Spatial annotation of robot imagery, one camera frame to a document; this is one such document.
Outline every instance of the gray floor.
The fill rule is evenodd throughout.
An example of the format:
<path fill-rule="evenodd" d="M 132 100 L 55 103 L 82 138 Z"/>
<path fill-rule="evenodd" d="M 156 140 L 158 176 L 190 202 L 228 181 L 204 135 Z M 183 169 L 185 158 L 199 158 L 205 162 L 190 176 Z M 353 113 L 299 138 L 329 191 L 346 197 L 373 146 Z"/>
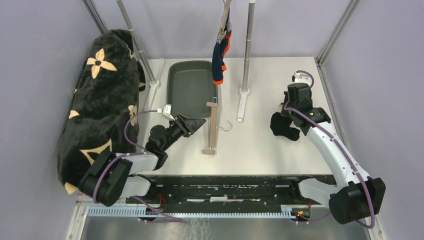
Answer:
<path fill-rule="evenodd" d="M 316 209 L 315 216 L 325 214 Z M 184 222 L 145 224 L 131 217 L 88 217 L 83 240 L 369 240 L 368 231 L 329 218 L 299 225 L 286 219 L 187 218 Z"/>

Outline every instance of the folded blanket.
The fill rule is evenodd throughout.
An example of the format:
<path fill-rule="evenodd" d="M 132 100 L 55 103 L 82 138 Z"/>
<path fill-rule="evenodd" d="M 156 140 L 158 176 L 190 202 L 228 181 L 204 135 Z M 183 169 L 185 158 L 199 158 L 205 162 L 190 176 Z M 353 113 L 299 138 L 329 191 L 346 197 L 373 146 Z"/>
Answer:
<path fill-rule="evenodd" d="M 68 193 L 77 189 L 101 151 L 136 151 L 125 140 L 124 126 L 138 112 L 139 91 L 145 88 L 145 75 L 129 31 L 110 30 L 93 41 L 57 154 L 59 181 Z M 136 143 L 138 133 L 135 118 L 127 134 Z"/>

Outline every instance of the gray wall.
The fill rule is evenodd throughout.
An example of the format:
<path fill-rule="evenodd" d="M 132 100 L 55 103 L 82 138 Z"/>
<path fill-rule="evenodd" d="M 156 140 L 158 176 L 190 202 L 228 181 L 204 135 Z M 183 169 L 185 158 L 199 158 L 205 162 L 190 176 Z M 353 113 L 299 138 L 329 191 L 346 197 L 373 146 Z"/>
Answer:
<path fill-rule="evenodd" d="M 94 0 L 109 29 L 126 25 L 115 0 Z M 211 58 L 222 0 L 124 0 L 149 58 Z M 248 0 L 231 2 L 229 57 L 245 54 Z M 253 57 L 317 56 L 349 0 L 258 0 Z"/>
<path fill-rule="evenodd" d="M 0 32 L 0 239 L 64 239 L 56 146 L 99 32 L 80 0 L 1 1 Z"/>
<path fill-rule="evenodd" d="M 356 160 L 387 186 L 389 239 L 422 239 L 424 1 L 365 0 L 325 64 Z"/>

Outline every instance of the wire hanger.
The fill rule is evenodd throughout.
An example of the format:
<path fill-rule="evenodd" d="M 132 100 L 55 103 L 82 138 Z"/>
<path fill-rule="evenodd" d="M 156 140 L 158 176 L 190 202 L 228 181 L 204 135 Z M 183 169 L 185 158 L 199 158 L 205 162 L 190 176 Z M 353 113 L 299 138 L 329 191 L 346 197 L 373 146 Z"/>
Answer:
<path fill-rule="evenodd" d="M 229 132 L 231 131 L 231 129 L 233 129 L 233 124 L 229 120 L 227 120 L 227 122 L 229 123 L 228 129 L 224 129 L 222 126 L 219 126 L 219 128 L 222 129 L 224 132 Z"/>

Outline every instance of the dark gray tray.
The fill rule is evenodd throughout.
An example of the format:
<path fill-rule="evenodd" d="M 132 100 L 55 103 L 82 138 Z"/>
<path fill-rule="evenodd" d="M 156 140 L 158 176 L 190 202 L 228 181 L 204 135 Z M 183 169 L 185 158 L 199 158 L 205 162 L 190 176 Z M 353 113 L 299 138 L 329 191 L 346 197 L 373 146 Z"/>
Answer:
<path fill-rule="evenodd" d="M 211 116 L 206 102 L 218 99 L 218 88 L 212 78 L 210 61 L 183 61 L 169 68 L 166 102 L 173 116 L 204 119 Z"/>

